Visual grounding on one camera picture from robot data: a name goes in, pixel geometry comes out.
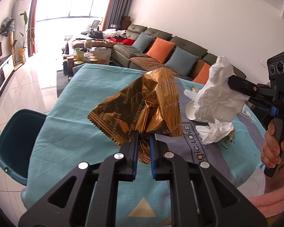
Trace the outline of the pink sweater forearm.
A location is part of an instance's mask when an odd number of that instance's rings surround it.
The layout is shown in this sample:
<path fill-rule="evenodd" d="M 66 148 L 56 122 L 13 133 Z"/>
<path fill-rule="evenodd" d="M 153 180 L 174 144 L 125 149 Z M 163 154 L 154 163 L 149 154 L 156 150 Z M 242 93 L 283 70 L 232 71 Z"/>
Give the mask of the pink sweater forearm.
<path fill-rule="evenodd" d="M 284 166 L 274 177 L 265 176 L 264 194 L 248 199 L 266 218 L 284 212 Z"/>

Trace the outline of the person's right hand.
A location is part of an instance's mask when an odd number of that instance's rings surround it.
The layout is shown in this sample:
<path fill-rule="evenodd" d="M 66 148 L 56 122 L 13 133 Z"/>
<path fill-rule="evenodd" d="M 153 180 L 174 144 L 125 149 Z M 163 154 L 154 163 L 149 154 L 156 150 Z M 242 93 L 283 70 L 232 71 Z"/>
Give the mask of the person's right hand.
<path fill-rule="evenodd" d="M 265 142 L 261 151 L 261 161 L 267 168 L 274 168 L 276 165 L 284 166 L 284 140 L 279 144 L 275 138 L 276 128 L 273 120 L 265 132 Z"/>

